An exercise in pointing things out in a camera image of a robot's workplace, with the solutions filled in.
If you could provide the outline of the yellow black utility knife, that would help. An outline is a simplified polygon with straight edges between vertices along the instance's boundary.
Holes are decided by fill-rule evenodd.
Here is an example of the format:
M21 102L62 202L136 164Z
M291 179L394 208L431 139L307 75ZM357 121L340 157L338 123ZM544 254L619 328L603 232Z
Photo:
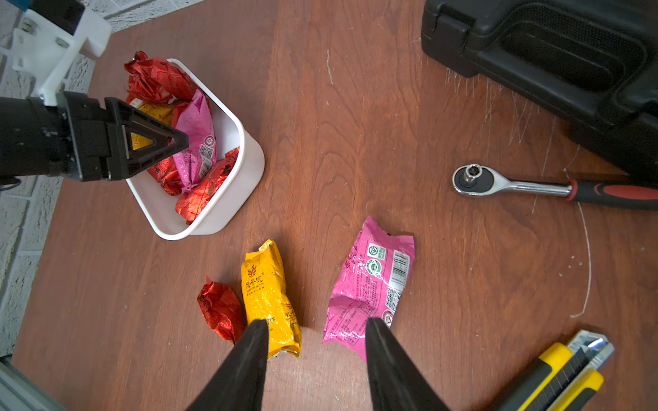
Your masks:
M599 369L614 353L602 334L580 330L551 345L515 377L490 410L581 410L604 384Z

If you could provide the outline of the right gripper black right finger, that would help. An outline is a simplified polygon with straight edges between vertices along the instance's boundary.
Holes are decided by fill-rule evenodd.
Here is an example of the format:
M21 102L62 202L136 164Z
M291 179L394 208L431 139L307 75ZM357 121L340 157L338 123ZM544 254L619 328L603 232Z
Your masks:
M365 343L374 410L447 409L383 320L368 319Z

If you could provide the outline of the pink tea bag with barcode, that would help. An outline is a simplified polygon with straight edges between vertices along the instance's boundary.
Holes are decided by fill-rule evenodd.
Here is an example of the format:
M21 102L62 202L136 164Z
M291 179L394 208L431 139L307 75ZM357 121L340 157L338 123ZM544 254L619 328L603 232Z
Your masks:
M413 236L392 236L368 217L341 267L327 307L324 344L366 354L366 325L391 326L415 261Z

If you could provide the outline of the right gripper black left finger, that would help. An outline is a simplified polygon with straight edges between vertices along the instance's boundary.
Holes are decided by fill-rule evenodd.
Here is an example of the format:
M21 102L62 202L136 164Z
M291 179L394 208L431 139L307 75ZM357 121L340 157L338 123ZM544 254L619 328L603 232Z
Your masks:
M269 328L253 321L188 410L261 410Z

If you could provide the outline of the red tea bag box centre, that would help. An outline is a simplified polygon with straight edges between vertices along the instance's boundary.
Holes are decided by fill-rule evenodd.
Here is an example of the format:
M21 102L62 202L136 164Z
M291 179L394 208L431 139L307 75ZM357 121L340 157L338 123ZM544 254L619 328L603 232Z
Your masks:
M226 153L223 159L218 160L210 169L200 184L189 193L183 193L176 202L175 210L187 222L192 224L212 197L219 191L223 183L233 170L238 159L240 147Z

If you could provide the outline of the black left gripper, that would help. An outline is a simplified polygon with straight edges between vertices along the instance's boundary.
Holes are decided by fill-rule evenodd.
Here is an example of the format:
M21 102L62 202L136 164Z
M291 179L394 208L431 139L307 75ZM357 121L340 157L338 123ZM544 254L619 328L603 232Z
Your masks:
M125 180L188 148L188 135L120 99L62 92L56 104L1 98L1 181Z

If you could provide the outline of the small red tea bag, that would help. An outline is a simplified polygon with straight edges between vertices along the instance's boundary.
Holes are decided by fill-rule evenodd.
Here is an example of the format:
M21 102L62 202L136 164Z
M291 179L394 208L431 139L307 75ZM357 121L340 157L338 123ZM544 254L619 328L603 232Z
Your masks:
M236 344L245 330L245 319L235 291L206 277L197 302L208 326L225 341Z

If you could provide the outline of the black plastic tool case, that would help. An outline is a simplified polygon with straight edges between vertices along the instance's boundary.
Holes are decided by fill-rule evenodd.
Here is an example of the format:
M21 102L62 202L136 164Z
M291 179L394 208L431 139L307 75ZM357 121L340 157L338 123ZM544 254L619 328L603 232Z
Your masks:
M656 2L428 1L421 40L447 68L523 95L577 144L656 181Z

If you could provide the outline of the small yellow tea bag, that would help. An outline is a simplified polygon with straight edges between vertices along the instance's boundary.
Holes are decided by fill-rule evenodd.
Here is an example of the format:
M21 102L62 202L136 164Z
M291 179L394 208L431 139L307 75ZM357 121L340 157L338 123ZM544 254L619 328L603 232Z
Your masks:
M241 286L248 323L267 322L268 357L300 356L302 333L286 294L284 262L275 241L267 240L245 256Z

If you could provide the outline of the red tea bag box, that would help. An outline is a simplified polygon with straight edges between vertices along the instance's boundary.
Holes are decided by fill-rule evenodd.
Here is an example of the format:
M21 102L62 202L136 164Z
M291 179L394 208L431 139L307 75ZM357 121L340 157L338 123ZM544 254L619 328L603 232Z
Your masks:
M219 191L223 183L233 170L238 159L240 147L226 153L223 159L218 160L210 169L200 184L189 193L183 193L176 202L175 210L187 222L192 224L212 197Z
M168 195L179 196L183 193L183 183L173 156L149 167L147 173Z

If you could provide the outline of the white plastic storage box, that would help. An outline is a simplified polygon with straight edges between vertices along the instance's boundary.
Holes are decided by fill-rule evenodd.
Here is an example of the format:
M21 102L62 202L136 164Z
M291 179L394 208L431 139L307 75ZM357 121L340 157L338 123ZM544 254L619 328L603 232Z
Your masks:
M221 231L263 175L260 145L180 61L138 52L125 69L130 105L190 140L188 148L128 180L149 224L169 241Z

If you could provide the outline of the red tea bag box right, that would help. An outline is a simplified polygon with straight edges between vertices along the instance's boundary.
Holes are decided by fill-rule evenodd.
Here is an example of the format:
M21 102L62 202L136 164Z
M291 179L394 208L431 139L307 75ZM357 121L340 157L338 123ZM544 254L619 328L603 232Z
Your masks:
M179 196L183 193L183 183L173 156L149 167L147 173L168 195Z

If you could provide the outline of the red tea bag in box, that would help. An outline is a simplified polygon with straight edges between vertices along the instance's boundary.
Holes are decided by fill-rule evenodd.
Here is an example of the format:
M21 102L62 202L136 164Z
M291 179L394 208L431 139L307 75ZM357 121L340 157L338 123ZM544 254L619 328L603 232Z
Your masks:
M137 51L123 66L129 74L127 103L134 99L158 104L190 102L198 89L178 67L164 59L150 58L143 51Z

